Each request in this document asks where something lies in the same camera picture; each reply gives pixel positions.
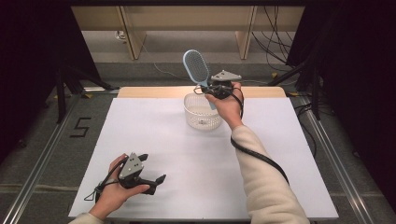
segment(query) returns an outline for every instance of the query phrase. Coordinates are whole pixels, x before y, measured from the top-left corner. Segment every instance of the human hand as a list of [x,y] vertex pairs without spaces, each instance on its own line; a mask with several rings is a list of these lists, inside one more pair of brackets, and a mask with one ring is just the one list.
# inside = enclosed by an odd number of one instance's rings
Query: human hand
[[[241,91],[241,83],[232,82],[232,85],[233,95],[243,103],[244,99]],[[216,106],[219,115],[228,123],[231,130],[237,126],[243,125],[240,114],[241,106],[231,95],[223,100],[220,100],[211,94],[205,94],[205,97],[210,103]]]
[[[117,165],[119,161],[125,159],[125,157],[127,157],[127,155],[123,154],[111,162],[109,171]],[[117,175],[119,172],[120,167],[117,167],[110,176],[110,179],[118,179]],[[125,189],[120,183],[107,185],[90,213],[95,217],[104,220],[110,213],[119,209],[127,199],[148,189],[149,185],[139,185],[132,189]]]

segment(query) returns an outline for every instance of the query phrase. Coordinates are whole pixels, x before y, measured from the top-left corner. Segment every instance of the beige sleeve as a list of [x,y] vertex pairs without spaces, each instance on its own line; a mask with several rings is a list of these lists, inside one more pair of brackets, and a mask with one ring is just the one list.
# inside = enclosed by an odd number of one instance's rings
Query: beige sleeve
[[69,224],[104,224],[105,222],[90,213],[82,213],[76,217]]
[[[238,145],[270,158],[261,140],[247,126],[233,129],[232,138]],[[309,223],[304,209],[276,168],[238,149],[236,156],[251,223]]]

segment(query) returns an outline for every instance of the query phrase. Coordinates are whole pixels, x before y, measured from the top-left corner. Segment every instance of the white table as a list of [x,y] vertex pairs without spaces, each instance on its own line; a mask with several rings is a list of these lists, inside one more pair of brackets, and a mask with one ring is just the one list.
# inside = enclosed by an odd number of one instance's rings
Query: white table
[[[286,172],[312,220],[337,218],[332,200],[288,98],[247,98],[244,122]],[[155,195],[129,199],[109,218],[146,221],[248,220],[242,177],[227,124],[211,132],[190,127],[182,98],[114,99],[70,217],[88,212],[84,198],[120,154],[148,153],[140,175],[167,177]]]

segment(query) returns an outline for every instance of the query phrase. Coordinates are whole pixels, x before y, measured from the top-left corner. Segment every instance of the plastic container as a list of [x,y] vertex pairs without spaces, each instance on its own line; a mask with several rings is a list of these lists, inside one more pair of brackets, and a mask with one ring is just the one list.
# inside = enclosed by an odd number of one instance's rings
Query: plastic container
[[205,96],[196,93],[184,97],[184,111],[187,123],[195,129],[211,131],[217,129],[222,121],[218,110],[212,110]]

